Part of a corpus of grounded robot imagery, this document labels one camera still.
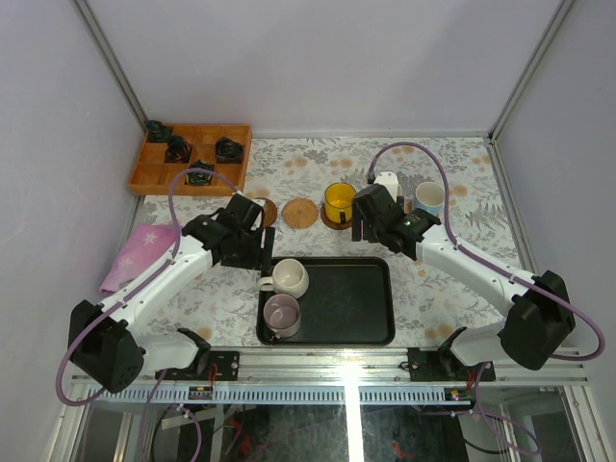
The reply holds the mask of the black serving tray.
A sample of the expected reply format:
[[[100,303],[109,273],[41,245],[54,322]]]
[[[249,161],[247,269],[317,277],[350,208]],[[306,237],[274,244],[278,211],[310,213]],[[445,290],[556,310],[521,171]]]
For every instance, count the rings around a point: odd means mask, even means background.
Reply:
[[[263,345],[283,347],[384,347],[396,336],[388,264],[377,257],[300,257],[309,286],[299,299],[301,324],[276,339],[264,320],[272,292],[259,294],[256,334]]]

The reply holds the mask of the dark wooden coaster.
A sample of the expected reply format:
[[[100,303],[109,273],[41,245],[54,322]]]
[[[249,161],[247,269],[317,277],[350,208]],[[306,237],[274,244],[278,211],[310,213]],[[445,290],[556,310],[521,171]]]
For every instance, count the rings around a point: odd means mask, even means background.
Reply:
[[[254,199],[254,201],[264,209],[264,226],[273,226],[278,216],[275,203],[265,197],[257,197]]]
[[[321,221],[323,222],[323,224],[333,230],[345,230],[352,226],[352,221],[348,221],[344,224],[332,221],[331,219],[327,217],[324,209],[321,209],[320,217],[321,217]]]

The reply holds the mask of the cream white mug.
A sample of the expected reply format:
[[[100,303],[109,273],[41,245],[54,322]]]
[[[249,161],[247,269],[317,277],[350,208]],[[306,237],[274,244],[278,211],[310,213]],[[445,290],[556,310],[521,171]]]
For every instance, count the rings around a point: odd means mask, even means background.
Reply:
[[[257,287],[262,292],[302,297],[309,287],[307,269],[296,259],[283,259],[272,270],[271,276],[259,279]]]

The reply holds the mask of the light blue mug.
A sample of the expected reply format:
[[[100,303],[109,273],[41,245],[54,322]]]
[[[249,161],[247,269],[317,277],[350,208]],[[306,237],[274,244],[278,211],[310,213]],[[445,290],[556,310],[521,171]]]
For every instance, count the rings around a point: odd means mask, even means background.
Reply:
[[[434,182],[423,182],[416,189],[413,197],[415,208],[422,209],[438,217],[445,203],[445,190]]]

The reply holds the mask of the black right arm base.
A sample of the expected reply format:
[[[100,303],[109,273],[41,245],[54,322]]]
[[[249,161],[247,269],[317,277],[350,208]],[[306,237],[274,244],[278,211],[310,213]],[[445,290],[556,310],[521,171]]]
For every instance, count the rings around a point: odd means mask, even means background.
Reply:
[[[469,382],[476,378],[481,365],[463,364],[448,347],[409,347],[406,359],[398,364],[398,368],[408,372],[414,382]]]

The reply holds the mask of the lilac purple mug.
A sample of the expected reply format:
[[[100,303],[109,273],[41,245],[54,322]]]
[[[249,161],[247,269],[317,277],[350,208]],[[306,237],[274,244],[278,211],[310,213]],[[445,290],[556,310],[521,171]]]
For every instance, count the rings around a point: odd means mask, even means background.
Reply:
[[[291,295],[273,295],[265,303],[263,320],[274,339],[293,337],[301,326],[301,308]]]

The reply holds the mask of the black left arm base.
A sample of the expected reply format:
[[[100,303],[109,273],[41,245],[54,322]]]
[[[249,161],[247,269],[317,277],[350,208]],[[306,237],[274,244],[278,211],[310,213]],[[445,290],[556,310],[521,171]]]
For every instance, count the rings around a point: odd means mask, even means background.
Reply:
[[[164,380],[208,383],[237,381],[240,357],[238,351],[232,350],[198,352],[186,368],[167,370]]]

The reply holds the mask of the woven rattan coaster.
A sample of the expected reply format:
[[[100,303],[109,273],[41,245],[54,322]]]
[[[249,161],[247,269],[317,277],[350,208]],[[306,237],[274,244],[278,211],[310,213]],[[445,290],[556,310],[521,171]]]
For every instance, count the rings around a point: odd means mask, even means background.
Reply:
[[[317,205],[307,198],[295,198],[289,201],[282,210],[283,221],[293,229],[311,227],[318,218]]]

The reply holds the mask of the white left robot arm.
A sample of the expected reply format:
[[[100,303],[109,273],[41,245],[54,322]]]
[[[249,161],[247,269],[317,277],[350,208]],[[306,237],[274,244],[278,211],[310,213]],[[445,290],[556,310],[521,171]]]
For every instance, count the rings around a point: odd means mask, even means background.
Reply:
[[[202,336],[186,327],[150,334],[147,325],[182,288],[215,266],[261,270],[270,261],[274,233],[265,225],[263,206],[240,193],[214,213],[187,222],[170,248],[125,288],[73,308],[64,363],[110,393],[145,372],[206,379],[211,347]]]

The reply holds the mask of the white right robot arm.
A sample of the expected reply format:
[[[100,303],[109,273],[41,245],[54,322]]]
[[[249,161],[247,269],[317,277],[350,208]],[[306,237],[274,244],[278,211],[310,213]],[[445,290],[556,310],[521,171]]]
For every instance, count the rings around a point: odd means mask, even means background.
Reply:
[[[575,328],[573,314],[546,296],[568,297],[564,281],[555,273],[497,273],[494,258],[466,255],[463,244],[453,241],[439,218],[422,209],[406,214],[382,185],[372,184],[356,194],[353,214],[355,242],[380,243],[441,270],[504,316],[501,322],[479,328],[459,328],[444,341],[438,364],[445,377],[460,379],[474,366],[500,359],[538,371]]]

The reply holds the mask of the yellow enamel mug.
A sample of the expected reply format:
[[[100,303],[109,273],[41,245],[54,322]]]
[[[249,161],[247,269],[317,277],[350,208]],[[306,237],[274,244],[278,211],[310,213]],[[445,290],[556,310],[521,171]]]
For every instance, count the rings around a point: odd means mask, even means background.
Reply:
[[[352,221],[352,201],[356,190],[348,183],[338,182],[327,187],[324,193],[325,216],[337,225]]]

